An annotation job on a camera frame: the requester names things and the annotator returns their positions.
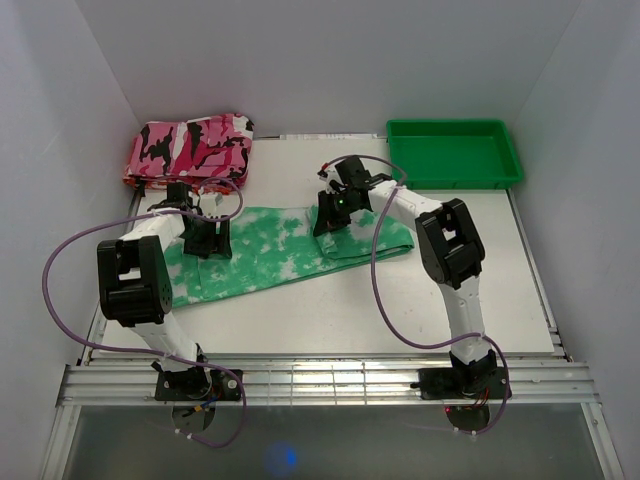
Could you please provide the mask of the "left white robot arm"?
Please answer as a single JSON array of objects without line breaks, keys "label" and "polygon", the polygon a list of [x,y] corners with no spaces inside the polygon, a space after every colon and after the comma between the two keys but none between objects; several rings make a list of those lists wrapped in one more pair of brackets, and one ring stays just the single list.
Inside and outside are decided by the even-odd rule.
[{"label": "left white robot arm", "polygon": [[166,198],[150,208],[151,216],[116,240],[97,247],[100,306],[159,353],[156,368],[179,373],[178,388],[190,399],[205,397],[212,387],[200,347],[178,325],[164,254],[176,241],[187,257],[232,257],[230,221],[217,215],[219,193],[200,194],[181,182],[167,187]]}]

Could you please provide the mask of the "green tie-dye trousers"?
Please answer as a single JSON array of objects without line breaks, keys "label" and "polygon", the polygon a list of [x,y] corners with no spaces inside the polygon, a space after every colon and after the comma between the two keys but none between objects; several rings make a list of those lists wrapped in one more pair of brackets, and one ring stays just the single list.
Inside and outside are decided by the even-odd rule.
[{"label": "green tie-dye trousers", "polygon": [[231,221],[229,259],[188,255],[182,241],[165,252],[172,306],[216,302],[365,265],[373,248],[378,260],[414,249],[409,228],[389,217],[374,240],[378,218],[358,211],[346,228],[315,237],[315,206],[246,207]]}]

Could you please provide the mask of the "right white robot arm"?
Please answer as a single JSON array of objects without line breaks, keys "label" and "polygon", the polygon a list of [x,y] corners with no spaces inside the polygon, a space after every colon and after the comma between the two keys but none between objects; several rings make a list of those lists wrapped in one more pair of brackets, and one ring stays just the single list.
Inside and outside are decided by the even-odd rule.
[{"label": "right white robot arm", "polygon": [[[479,298],[479,280],[485,248],[467,205],[454,198],[447,202],[420,195],[404,185],[406,173],[394,180],[385,173],[371,174],[358,155],[338,157],[320,168],[324,189],[318,193],[318,214],[313,235],[346,228],[351,216],[367,210],[378,215],[370,260],[374,299],[391,333],[402,343],[420,350],[448,347],[451,382],[464,397],[474,397],[488,384],[497,368],[498,348],[485,333]],[[393,326],[382,304],[376,275],[377,244],[386,218],[401,223],[417,235],[422,266],[444,299],[451,338],[436,344],[419,344]]]}]

